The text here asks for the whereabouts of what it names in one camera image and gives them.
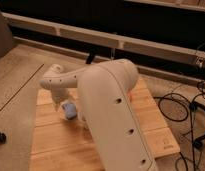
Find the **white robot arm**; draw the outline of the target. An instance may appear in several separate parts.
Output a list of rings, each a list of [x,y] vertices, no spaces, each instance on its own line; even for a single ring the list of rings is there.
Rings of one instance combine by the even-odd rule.
[[[158,171],[128,96],[137,80],[135,64],[119,59],[67,73],[53,65],[40,85],[57,96],[63,96],[65,88],[77,90],[105,171]]]

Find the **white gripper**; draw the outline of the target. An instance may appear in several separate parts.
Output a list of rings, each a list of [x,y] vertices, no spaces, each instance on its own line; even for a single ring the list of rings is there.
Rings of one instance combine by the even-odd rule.
[[[59,92],[55,91],[51,93],[51,98],[54,103],[55,110],[58,110],[60,105],[66,101],[72,101],[73,96],[69,92]]]

